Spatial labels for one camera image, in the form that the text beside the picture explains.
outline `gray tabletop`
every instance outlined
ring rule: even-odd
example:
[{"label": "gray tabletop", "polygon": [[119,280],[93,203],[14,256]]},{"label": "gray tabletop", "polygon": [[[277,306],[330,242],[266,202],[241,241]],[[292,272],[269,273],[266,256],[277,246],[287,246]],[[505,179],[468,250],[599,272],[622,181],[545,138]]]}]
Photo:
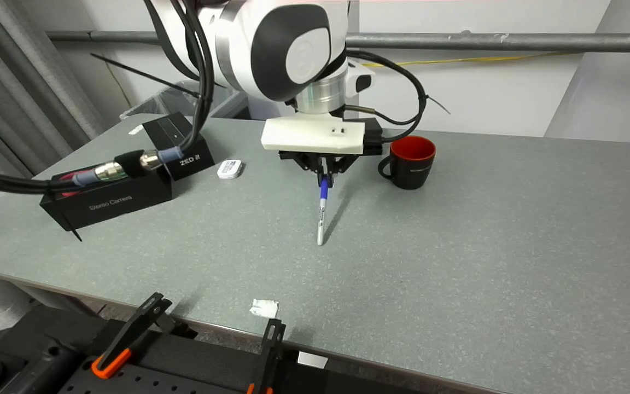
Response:
[{"label": "gray tabletop", "polygon": [[[146,138],[129,119],[51,169]],[[62,232],[36,198],[0,202],[0,275],[261,335],[254,298],[288,339],[502,391],[630,391],[630,144],[434,136],[418,192],[361,159],[336,177],[316,246],[316,176],[261,151],[261,123],[213,121],[216,157],[248,161],[182,184],[164,206]]]}]

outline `white wall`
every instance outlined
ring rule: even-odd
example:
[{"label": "white wall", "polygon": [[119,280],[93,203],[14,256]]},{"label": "white wall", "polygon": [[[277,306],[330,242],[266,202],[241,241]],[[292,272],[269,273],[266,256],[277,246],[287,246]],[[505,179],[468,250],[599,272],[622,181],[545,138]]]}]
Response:
[{"label": "white wall", "polygon": [[[615,3],[619,13],[607,28],[630,31],[630,0]],[[610,0],[361,0],[357,28],[363,33],[577,33],[598,31],[609,4]],[[143,0],[26,0],[26,12],[49,31],[151,31]],[[109,70],[88,52],[106,52],[170,80],[184,79],[156,47],[64,44],[62,51],[109,124],[129,107],[120,87],[131,106],[163,87],[112,70],[120,80],[119,87]],[[429,91],[453,111],[446,117],[429,106],[425,130],[545,136],[564,100],[551,136],[630,141],[630,117],[616,117],[625,107],[630,113],[630,77],[624,73],[630,70],[630,55],[589,55],[575,80],[580,55],[394,52],[394,59],[420,75]],[[415,100],[408,80],[376,73],[376,90],[363,94],[363,103],[401,119],[414,113]]]},{"label": "white wall", "polygon": [[[361,0],[361,33],[596,33],[609,0]],[[434,110],[423,130],[545,136],[577,55],[394,52],[453,113]],[[391,75],[366,106],[410,119],[411,87]]]},{"label": "white wall", "polygon": [[[143,0],[26,0],[23,9],[43,31],[153,31]],[[101,52],[168,80],[187,79],[151,44],[62,44],[60,51],[103,110],[107,124],[119,123],[120,111],[164,87],[119,68],[109,70],[90,52]]]},{"label": "white wall", "polygon": [[[627,33],[630,0],[613,0],[599,31]],[[630,55],[587,55],[549,136],[630,142]]]}]

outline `red mug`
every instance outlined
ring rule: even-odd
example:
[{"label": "red mug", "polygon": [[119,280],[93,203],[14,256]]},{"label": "red mug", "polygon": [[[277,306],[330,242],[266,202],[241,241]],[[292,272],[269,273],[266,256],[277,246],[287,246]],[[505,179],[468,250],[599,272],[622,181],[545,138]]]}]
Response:
[{"label": "red mug", "polygon": [[378,172],[399,188],[415,191],[425,186],[435,155],[437,146],[429,138],[404,136],[391,142]]}]

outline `small white object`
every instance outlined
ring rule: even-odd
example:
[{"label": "small white object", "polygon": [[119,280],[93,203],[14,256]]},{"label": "small white object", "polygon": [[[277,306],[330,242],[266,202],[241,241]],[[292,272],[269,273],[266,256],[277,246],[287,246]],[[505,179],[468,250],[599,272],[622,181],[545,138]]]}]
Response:
[{"label": "small white object", "polygon": [[129,136],[137,136],[137,133],[143,133],[143,132],[145,132],[145,128],[143,128],[143,124],[135,124],[135,130],[131,130]]},{"label": "small white object", "polygon": [[252,299],[252,316],[265,317],[265,320],[274,320],[277,316],[277,302],[275,299]]},{"label": "small white object", "polygon": [[297,352],[297,364],[324,370],[324,365],[329,365],[329,356],[313,354],[313,352]]},{"label": "small white object", "polygon": [[242,159],[226,159],[226,161],[222,161],[216,176],[222,179],[234,179],[242,172],[242,166],[245,166]]}]

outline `black device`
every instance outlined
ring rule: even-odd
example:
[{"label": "black device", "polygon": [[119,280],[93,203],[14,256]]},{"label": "black device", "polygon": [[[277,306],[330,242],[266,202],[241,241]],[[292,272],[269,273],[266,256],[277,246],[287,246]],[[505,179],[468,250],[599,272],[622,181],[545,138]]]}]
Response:
[{"label": "black device", "polygon": [[[143,130],[153,141],[157,151],[179,146],[193,133],[193,124],[179,111],[156,119],[151,123],[143,123]],[[203,133],[196,133],[194,141],[184,148],[184,159],[166,165],[166,171],[172,179],[182,179],[207,166],[214,166],[214,157]]]},{"label": "black device", "polygon": [[[146,136],[153,141],[156,148],[179,146],[193,132],[190,123],[182,113],[170,113],[143,123]],[[135,213],[156,203],[164,203],[176,198],[176,179],[194,176],[214,159],[205,144],[205,138],[196,133],[193,142],[184,148],[184,157],[168,161],[153,172],[129,171],[129,177],[96,184],[83,191],[58,191],[43,195],[40,206],[67,232],[77,234],[77,227],[85,227],[99,221],[107,221],[126,213]],[[70,179],[75,172],[85,171],[77,169],[70,172],[60,172],[55,179]]]},{"label": "black device", "polygon": [[172,177],[166,169],[145,172],[85,191],[49,192],[40,206],[67,232],[99,221],[107,221],[146,206],[172,199]]}]

